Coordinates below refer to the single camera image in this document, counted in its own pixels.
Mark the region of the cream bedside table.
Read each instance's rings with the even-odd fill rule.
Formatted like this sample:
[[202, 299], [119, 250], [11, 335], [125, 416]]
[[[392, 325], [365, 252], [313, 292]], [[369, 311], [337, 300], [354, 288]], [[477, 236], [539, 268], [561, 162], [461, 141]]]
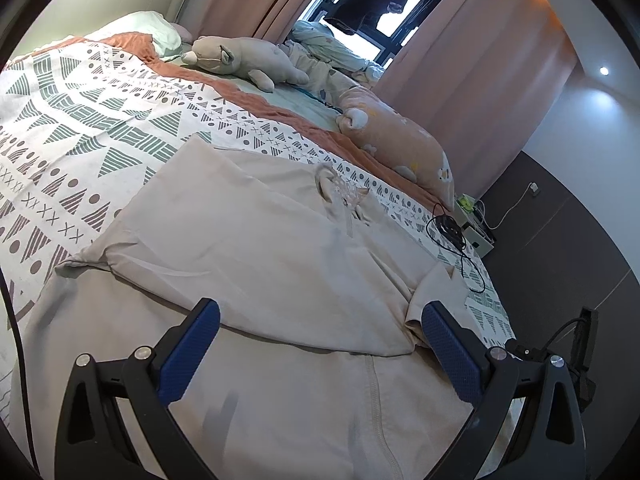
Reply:
[[496, 238], [486, 228], [484, 221], [474, 209], [468, 211], [459, 202], [454, 203], [454, 220], [456, 220], [466, 242], [480, 258], [485, 258], [496, 246]]

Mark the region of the green item on nightstand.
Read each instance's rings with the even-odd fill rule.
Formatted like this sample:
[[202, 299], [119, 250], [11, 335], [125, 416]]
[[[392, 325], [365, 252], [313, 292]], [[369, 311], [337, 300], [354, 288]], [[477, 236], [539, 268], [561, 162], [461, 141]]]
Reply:
[[466, 194], [461, 194], [457, 198], [459, 206], [469, 212], [472, 212], [475, 208], [476, 199]]

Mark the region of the patterned white bedspread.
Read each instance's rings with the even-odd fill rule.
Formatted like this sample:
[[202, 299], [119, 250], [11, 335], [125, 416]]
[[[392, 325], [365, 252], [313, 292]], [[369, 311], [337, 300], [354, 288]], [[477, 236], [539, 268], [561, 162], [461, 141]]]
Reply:
[[75, 42], [23, 58], [1, 74], [3, 258], [24, 278], [26, 330], [55, 269], [91, 246], [191, 139], [310, 166], [341, 178], [346, 197], [372, 196], [426, 248], [426, 208], [367, 169], [283, 122], [260, 118], [256, 96], [227, 102], [219, 88], [152, 69], [148, 40]]

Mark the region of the orange cartoon pillow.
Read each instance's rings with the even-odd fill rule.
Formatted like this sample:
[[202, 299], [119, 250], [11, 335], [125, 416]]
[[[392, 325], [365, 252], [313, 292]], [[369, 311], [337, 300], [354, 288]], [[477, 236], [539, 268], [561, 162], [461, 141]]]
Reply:
[[434, 136], [362, 87], [344, 91], [337, 107], [338, 128], [358, 148], [454, 208], [454, 175]]

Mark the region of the right pink curtain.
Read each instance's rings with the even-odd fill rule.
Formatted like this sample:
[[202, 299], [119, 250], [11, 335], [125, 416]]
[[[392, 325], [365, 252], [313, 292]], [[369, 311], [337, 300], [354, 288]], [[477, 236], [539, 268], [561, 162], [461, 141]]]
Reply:
[[374, 91], [437, 139], [458, 191], [481, 196], [524, 148], [576, 63], [548, 0], [442, 0]]

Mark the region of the beige plush toy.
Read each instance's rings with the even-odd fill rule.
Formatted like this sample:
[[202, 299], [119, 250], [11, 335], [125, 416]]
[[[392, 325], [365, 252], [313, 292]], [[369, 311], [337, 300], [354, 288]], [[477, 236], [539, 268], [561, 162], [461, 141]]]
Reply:
[[201, 37], [183, 53], [181, 61], [207, 73], [249, 80], [267, 93], [272, 93], [276, 84], [303, 86], [309, 82], [309, 76], [279, 47], [257, 38]]

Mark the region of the crumpled light duvet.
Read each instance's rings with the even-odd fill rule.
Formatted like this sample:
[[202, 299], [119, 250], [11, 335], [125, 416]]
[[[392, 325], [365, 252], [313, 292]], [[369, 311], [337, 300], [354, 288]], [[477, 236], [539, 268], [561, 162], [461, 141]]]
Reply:
[[302, 88], [329, 106], [337, 106], [350, 88], [372, 90], [384, 73], [381, 65], [356, 55], [318, 22], [296, 21], [279, 48], [308, 75]]

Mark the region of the light green pillow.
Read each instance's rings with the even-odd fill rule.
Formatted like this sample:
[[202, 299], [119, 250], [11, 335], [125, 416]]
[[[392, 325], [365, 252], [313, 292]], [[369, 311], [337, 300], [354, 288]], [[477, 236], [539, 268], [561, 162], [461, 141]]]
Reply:
[[182, 37], [178, 29], [156, 11], [137, 11], [126, 14], [90, 32], [86, 38], [98, 41], [118, 34], [128, 34], [128, 32], [150, 35], [156, 54], [163, 60], [175, 58], [182, 51]]

